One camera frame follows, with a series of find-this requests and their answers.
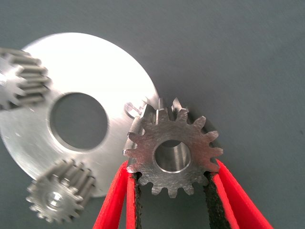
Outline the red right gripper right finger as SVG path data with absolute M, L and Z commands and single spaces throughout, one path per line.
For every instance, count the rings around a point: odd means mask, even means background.
M 224 163 L 216 162 L 219 172 L 207 173 L 209 184 L 204 187 L 210 228 L 272 229 Z

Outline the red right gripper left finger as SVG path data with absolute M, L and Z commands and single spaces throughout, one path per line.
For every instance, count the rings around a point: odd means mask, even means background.
M 102 208 L 93 225 L 94 229 L 117 229 L 124 200 L 126 200 L 126 228 L 140 229 L 141 205 L 137 176 L 127 172 L 128 162 L 121 164 L 112 180 Z

